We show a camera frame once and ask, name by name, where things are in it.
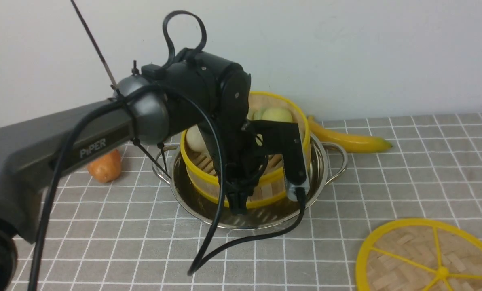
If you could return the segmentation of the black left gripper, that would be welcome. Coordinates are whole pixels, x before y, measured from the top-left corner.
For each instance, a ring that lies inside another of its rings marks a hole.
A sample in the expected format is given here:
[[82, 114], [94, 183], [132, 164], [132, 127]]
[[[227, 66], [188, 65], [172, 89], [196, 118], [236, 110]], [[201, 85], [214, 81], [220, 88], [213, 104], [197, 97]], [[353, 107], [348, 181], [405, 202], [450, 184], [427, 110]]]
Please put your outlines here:
[[251, 122], [234, 127], [213, 122], [208, 136], [208, 151], [220, 179], [220, 195], [228, 201], [232, 214], [248, 213], [247, 201], [268, 164], [268, 157], [259, 147], [258, 136]]

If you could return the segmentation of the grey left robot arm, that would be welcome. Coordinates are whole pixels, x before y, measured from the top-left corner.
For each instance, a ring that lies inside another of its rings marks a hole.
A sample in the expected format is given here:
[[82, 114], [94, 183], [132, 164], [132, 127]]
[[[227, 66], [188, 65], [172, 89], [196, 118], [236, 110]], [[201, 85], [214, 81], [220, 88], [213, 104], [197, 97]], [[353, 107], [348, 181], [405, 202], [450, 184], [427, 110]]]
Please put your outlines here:
[[0, 291], [16, 269], [13, 237], [44, 240], [42, 191], [129, 140], [161, 144], [199, 125], [226, 197], [245, 208], [266, 164], [243, 129], [251, 82], [241, 65], [184, 48], [120, 81], [121, 97], [0, 128]]

